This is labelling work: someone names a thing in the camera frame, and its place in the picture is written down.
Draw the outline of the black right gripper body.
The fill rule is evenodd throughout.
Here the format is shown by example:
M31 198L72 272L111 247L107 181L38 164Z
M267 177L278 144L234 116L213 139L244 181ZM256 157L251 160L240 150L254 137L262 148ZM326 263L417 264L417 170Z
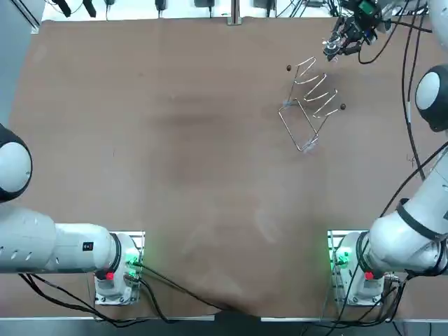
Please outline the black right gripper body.
M378 25L378 14L364 16L345 17L344 23L344 44L373 44L377 40L376 28Z

